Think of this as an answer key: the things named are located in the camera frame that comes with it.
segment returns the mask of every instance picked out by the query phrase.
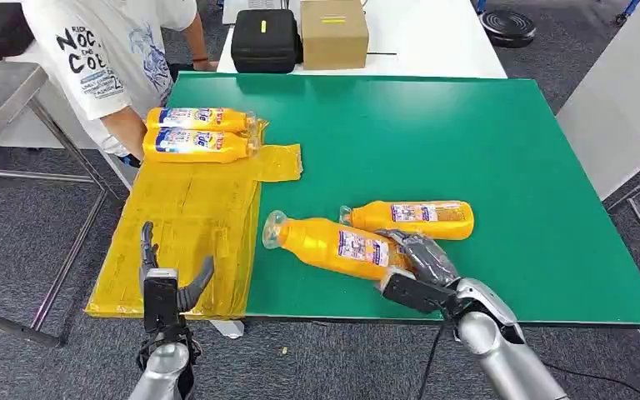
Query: stack of bottles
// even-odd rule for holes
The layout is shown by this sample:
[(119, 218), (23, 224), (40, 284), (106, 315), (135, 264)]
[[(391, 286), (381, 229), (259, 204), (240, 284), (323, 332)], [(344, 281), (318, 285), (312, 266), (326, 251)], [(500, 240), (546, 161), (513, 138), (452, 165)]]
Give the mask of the stack of bottles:
[(143, 152), (160, 163), (231, 163), (256, 154), (266, 122), (231, 108), (154, 108)]
[(285, 248), (315, 267), (380, 281), (390, 268), (411, 269), (402, 249), (374, 231), (399, 229), (462, 240), (473, 231), (474, 215), (469, 204), (459, 201), (370, 202), (354, 209), (342, 206), (339, 222), (296, 220), (274, 211), (263, 227), (263, 246)]

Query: yellow plastic bag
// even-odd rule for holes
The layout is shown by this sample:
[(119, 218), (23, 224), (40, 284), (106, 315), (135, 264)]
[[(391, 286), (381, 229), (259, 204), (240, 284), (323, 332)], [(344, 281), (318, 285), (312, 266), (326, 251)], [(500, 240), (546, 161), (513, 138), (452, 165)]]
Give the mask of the yellow plastic bag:
[(259, 182), (297, 180), (302, 170), (297, 144), (262, 146), (256, 157), (229, 164), (144, 162), (85, 312), (105, 318), (143, 315), (139, 235), (143, 223), (152, 221), (158, 264), (177, 269), (180, 286), (193, 280), (205, 255), (214, 256), (212, 280), (186, 315), (242, 317), (256, 242)]

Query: bottle label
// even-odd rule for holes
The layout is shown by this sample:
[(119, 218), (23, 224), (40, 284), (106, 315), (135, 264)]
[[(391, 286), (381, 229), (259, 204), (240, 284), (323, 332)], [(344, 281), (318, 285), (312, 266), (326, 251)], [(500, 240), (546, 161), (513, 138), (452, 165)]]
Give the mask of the bottle label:
[(381, 267), (388, 267), (388, 243), (369, 239), (353, 232), (340, 231), (337, 254), (340, 257), (369, 261)]
[(216, 124), (222, 122), (222, 113), (212, 108), (164, 108), (158, 123), (165, 127), (191, 128), (196, 122)]
[(156, 150), (161, 153), (218, 152), (222, 148), (221, 132), (188, 131), (162, 127), (156, 136)]
[(441, 202), (439, 204), (392, 204), (391, 219), (395, 223), (412, 223), (415, 221), (464, 221), (465, 215), (458, 202)]

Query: person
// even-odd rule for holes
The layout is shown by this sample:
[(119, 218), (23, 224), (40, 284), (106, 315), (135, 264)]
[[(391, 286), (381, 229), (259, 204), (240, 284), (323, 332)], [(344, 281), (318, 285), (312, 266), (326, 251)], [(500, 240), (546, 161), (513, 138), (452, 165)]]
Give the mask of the person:
[(195, 0), (28, 0), (22, 7), (43, 68), (82, 127), (134, 167), (143, 160), (146, 114), (166, 103), (173, 86), (161, 27), (183, 33), (193, 69), (217, 66)]

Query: green cutting mat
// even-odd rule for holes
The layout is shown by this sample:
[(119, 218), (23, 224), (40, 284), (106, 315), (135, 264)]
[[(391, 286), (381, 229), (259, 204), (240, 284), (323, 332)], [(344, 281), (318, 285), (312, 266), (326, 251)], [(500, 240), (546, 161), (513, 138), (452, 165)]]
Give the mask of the green cutting mat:
[[(474, 233), (440, 244), (520, 321), (640, 324), (637, 266), (533, 81), (184, 73), (169, 105), (253, 110), (266, 143), (301, 143), (301, 180), (262, 185), (259, 231), (275, 209), (464, 200)], [(248, 315), (440, 318), (257, 237)]]

